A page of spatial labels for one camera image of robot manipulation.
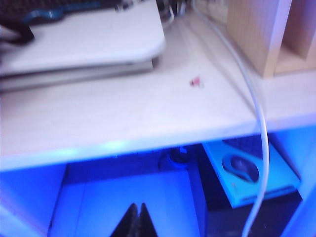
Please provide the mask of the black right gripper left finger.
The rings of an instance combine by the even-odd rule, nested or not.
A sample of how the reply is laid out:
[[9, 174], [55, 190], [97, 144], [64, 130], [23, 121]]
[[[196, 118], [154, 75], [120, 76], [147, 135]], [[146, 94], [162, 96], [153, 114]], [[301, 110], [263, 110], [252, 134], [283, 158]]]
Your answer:
[[137, 205], [132, 203], [115, 227], [110, 237], [135, 237], [137, 220]]

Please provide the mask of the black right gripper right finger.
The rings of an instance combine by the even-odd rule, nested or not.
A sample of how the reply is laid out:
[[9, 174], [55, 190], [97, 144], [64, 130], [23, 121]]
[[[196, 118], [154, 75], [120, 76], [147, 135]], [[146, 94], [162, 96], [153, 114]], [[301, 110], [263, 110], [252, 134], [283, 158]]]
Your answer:
[[152, 222], [151, 216], [145, 203], [141, 205], [141, 211], [138, 219], [138, 236], [139, 237], [158, 237]]

